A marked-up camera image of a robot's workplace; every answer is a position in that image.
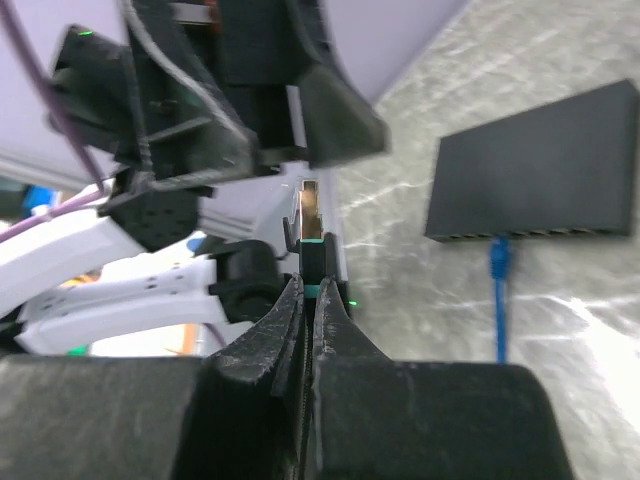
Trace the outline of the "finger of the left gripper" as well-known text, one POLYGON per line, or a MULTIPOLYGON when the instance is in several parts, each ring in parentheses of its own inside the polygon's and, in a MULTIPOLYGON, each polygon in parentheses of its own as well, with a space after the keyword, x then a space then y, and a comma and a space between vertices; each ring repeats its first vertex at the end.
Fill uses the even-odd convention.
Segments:
POLYGON ((389 129, 340 68, 318 1, 286 3, 300 47, 307 161, 329 168, 387 151, 389 129))

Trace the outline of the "black network switch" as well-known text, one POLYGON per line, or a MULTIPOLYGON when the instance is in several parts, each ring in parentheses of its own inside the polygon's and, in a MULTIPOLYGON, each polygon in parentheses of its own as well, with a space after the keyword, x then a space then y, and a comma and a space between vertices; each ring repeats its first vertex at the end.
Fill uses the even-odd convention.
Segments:
POLYGON ((639 91, 621 80, 441 139, 425 236, 632 231, 639 91))

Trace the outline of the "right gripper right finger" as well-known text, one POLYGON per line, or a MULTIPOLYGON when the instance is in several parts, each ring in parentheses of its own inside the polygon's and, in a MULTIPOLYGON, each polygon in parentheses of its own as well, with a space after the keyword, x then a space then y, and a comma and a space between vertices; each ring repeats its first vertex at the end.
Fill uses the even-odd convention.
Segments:
POLYGON ((322 282, 313 327, 314 479, 573 477, 548 395, 518 365, 394 361, 322 282))

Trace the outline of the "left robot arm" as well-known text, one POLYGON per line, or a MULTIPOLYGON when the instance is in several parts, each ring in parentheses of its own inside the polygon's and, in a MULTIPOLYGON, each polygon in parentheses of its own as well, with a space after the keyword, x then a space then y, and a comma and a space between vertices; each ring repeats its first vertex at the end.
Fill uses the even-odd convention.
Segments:
POLYGON ((348 297, 328 169, 382 153, 384 121, 334 56, 317 1, 122 1, 124 38, 68 26, 51 128, 116 167, 1 237, 1 333, 60 355, 192 325, 202 354, 325 278, 348 297))

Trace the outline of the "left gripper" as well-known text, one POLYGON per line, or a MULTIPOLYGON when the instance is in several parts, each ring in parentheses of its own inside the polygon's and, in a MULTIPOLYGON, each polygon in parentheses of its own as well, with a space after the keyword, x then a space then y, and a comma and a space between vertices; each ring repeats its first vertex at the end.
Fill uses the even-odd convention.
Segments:
POLYGON ((99 207, 149 252, 194 231, 199 199, 251 177, 255 135, 198 58, 166 1, 123 1, 126 44, 68 27, 51 85, 84 146, 120 163, 99 207))

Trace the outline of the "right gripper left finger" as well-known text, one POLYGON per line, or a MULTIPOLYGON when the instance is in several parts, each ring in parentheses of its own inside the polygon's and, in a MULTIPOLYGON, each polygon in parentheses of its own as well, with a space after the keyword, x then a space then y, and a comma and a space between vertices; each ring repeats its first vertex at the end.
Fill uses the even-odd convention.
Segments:
POLYGON ((213 356, 1 361, 5 479, 299 479, 304 288, 213 356))

